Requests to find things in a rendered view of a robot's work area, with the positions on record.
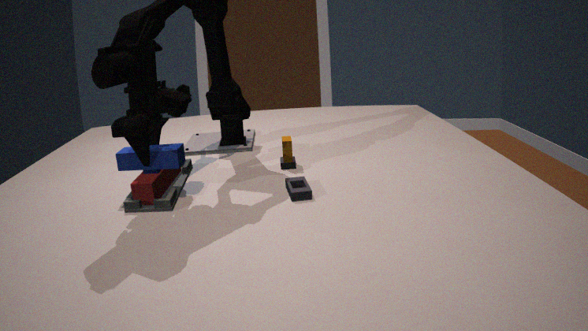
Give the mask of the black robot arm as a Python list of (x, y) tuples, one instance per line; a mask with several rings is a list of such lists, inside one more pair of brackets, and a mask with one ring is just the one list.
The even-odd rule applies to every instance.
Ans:
[[(110, 47), (98, 48), (91, 75), (96, 87), (106, 89), (157, 76), (155, 51), (162, 51), (155, 42), (165, 27), (166, 19), (180, 7), (192, 10), (194, 19), (203, 29), (211, 86), (206, 93), (207, 107), (212, 120), (220, 120), (219, 147), (245, 144), (243, 119), (250, 117), (251, 109), (241, 93), (240, 86), (231, 76), (229, 56), (223, 28), (228, 0), (155, 0), (149, 6), (123, 16)], [(176, 90), (166, 87), (166, 81), (153, 85), (148, 108), (161, 110), (172, 117), (186, 113), (191, 94), (189, 86), (182, 84)]]

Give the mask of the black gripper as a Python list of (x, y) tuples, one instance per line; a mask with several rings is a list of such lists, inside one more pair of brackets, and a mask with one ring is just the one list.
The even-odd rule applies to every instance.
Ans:
[(161, 110), (154, 112), (148, 108), (153, 85), (161, 82), (154, 76), (148, 79), (129, 81), (124, 93), (128, 93), (129, 106), (126, 116), (115, 120), (111, 125), (112, 137), (125, 137), (144, 166), (150, 165), (150, 145), (157, 145), (163, 125), (169, 120), (162, 118)]

